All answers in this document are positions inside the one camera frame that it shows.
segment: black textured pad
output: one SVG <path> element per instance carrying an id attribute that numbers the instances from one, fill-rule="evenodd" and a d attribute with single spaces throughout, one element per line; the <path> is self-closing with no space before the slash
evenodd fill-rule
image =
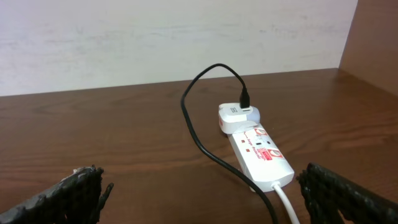
<path id="1" fill-rule="evenodd" d="M 0 224 L 94 224 L 113 188 L 101 195 L 102 168 L 81 167 L 58 184 L 0 214 Z"/>
<path id="2" fill-rule="evenodd" d="M 298 177 L 311 223 L 398 223 L 398 205 L 310 163 Z"/>

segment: plug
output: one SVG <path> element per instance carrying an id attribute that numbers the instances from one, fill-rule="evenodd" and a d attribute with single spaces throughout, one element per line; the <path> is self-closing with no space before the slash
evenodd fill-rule
<path id="1" fill-rule="evenodd" d="M 223 103 L 218 107 L 218 118 L 225 134 L 241 133 L 260 123 L 260 112 L 253 106 L 241 108 L 239 103 Z"/>
<path id="2" fill-rule="evenodd" d="M 242 89 L 241 96 L 239 97 L 240 107 L 248 108 L 250 107 L 250 96 L 246 88 Z"/>

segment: brown wooden surface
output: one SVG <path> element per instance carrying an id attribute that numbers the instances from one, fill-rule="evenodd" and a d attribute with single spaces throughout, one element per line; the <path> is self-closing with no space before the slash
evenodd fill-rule
<path id="1" fill-rule="evenodd" d="M 358 1 L 340 68 L 398 96 L 398 1 Z"/>
<path id="2" fill-rule="evenodd" d="M 296 174 L 317 162 L 398 202 L 398 98 L 336 69 L 244 79 Z M 261 199 L 194 145 L 179 106 L 187 85 L 0 98 L 0 211 L 96 164 L 115 184 L 101 223 L 270 223 Z M 235 166 L 217 108 L 240 89 L 234 77 L 200 80 L 187 98 L 202 142 Z M 308 223 L 297 181 L 284 190 Z M 276 194 L 267 196 L 287 223 Z"/>

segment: white wall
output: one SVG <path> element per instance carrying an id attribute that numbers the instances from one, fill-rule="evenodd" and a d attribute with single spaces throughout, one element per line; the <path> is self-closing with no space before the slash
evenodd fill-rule
<path id="1" fill-rule="evenodd" d="M 356 3 L 0 0 L 0 95 L 338 67 Z"/>

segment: white cable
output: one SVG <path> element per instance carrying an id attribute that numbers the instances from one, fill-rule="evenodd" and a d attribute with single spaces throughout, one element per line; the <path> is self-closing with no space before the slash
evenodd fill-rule
<path id="1" fill-rule="evenodd" d="M 290 221 L 292 222 L 292 224 L 300 224 L 299 219 L 297 218 L 296 213 L 294 212 L 292 204 L 287 198 L 285 192 L 279 186 L 279 183 L 273 185 L 272 187 L 274 188 L 274 190 L 282 200 L 283 204 L 285 205 L 285 208 L 287 210 L 287 213 L 289 214 Z"/>

